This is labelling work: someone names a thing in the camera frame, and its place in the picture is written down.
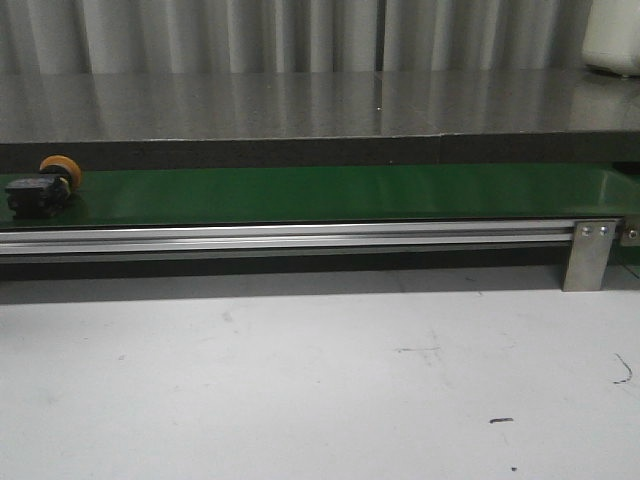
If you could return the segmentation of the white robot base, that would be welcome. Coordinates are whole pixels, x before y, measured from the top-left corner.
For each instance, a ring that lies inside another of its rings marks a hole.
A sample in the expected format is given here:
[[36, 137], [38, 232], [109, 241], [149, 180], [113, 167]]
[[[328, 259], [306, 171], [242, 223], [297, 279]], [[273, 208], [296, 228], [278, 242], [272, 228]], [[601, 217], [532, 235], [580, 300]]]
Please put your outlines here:
[[639, 0], [594, 0], [581, 57], [596, 70], [639, 76]]

